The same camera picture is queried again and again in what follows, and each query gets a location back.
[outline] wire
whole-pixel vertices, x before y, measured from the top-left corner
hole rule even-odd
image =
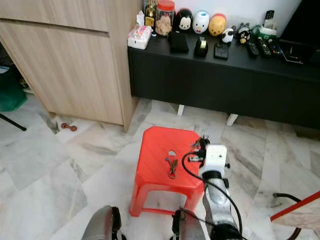
[[[185,208],[183,208],[183,207],[180,207],[179,210],[185,212],[186,214],[189,214],[191,217],[193,217],[194,219],[199,220],[200,222],[203,222],[203,223],[205,223],[205,224],[211,225],[211,226],[213,226],[213,227],[215,226],[212,222],[207,221],[207,220],[203,220],[203,219],[197,217],[197,215],[195,215],[192,211],[190,211],[190,210],[188,210],[188,209],[185,209]]]
[[[193,172],[191,172],[191,171],[186,167],[186,165],[185,165],[185,158],[186,158],[188,155],[196,155],[196,154],[197,154],[197,152],[188,152],[188,153],[186,153],[186,154],[182,157],[182,166],[183,166],[184,170],[186,170],[186,172],[187,172],[188,174],[190,174],[191,176],[193,176],[194,178],[203,181],[205,184],[209,184],[209,185],[215,187],[215,188],[218,189],[221,193],[223,193],[223,195],[230,201],[230,203],[231,203],[231,204],[233,205],[233,207],[234,207],[234,210],[235,210],[236,215],[237,215],[237,217],[238,217],[239,232],[240,232],[240,234],[242,235],[242,219],[241,219],[241,215],[240,215],[240,212],[239,212],[239,209],[238,209],[237,205],[236,205],[235,202],[232,200],[232,198],[231,198],[225,191],[223,191],[220,187],[218,187],[217,185],[215,185],[215,184],[212,183],[212,182],[209,182],[209,181],[207,181],[207,180],[205,180],[205,179],[203,179],[203,178],[195,175]]]

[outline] panda figurine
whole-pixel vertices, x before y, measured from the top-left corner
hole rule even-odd
[[[227,28],[226,30],[224,30],[221,35],[222,42],[224,42],[225,44],[228,44],[230,46],[232,39],[234,38],[235,31],[236,31],[235,25],[233,25],[231,28]]]
[[[192,12],[188,8],[183,8],[175,16],[175,30],[178,32],[189,32],[192,26]]]
[[[240,24],[238,30],[238,36],[240,38],[240,43],[245,44],[251,38],[251,31],[249,28],[249,23],[244,24],[243,22]]]

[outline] red plastic stool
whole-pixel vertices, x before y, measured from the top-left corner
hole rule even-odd
[[[184,154],[192,151],[192,144],[199,136],[188,130],[153,126],[143,133],[139,161],[136,169],[134,187],[129,212],[138,217],[140,213],[174,214],[164,209],[144,208],[149,191],[169,191],[186,195],[185,209],[194,211],[204,192],[204,184],[189,175],[181,164]],[[170,164],[165,159],[169,151],[174,151],[178,159],[176,178],[169,178]],[[186,166],[198,174],[200,163],[189,163]]]

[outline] stool leg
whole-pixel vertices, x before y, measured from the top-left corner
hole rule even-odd
[[[132,217],[139,217],[144,208],[145,201],[148,195],[147,189],[143,186],[134,185],[132,199],[130,203],[129,213]]]
[[[189,195],[187,195],[185,204],[184,204],[184,208],[188,209],[192,212],[194,212],[197,208],[197,205],[199,203],[199,201],[201,200],[202,196],[203,196],[203,189],[200,190],[195,190],[193,192],[191,192]]]

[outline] marble floor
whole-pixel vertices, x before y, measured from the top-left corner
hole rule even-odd
[[[50,119],[33,95],[18,110],[4,113],[27,127],[23,132],[0,120],[0,240],[80,240],[93,213],[117,206],[128,240],[168,240],[172,218],[129,215],[143,132],[152,126],[192,130],[227,146],[229,192],[238,205],[249,240],[285,240],[292,227],[270,216],[293,204],[274,199],[284,192],[306,198],[320,189],[320,141],[295,126],[140,99],[127,133],[118,125],[70,117]],[[62,122],[76,125],[71,132]],[[175,210],[185,198],[151,192],[148,207]],[[200,202],[196,213],[204,217]],[[303,229],[299,240],[319,240]]]

